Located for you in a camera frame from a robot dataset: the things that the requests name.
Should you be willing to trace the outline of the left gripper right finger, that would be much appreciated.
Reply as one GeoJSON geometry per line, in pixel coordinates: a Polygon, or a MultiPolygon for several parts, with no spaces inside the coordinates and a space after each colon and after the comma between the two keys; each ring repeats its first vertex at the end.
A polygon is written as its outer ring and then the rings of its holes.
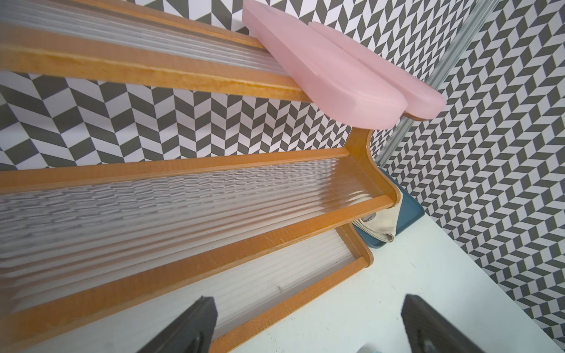
{"type": "Polygon", "coordinates": [[[405,296],[401,316],[412,352],[483,353],[418,295],[405,296]]]}

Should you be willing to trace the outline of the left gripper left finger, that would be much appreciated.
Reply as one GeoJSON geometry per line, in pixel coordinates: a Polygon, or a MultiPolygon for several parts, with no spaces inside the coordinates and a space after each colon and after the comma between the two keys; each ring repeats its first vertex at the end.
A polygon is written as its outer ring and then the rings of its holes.
{"type": "Polygon", "coordinates": [[[200,297],[138,353],[209,352],[218,319],[213,297],[200,297]]]}

